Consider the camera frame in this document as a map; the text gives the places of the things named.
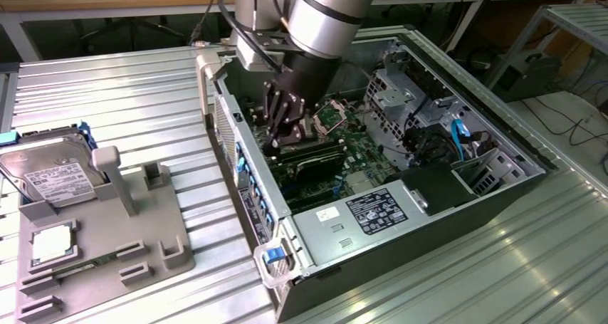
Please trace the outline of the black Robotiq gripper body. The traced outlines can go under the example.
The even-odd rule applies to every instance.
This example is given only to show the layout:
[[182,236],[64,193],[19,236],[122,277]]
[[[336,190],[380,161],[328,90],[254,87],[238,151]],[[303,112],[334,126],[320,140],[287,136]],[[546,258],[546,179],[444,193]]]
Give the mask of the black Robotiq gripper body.
[[327,94],[342,66],[342,58],[322,58],[311,53],[287,53],[283,71],[274,77],[280,90],[304,99],[312,108]]

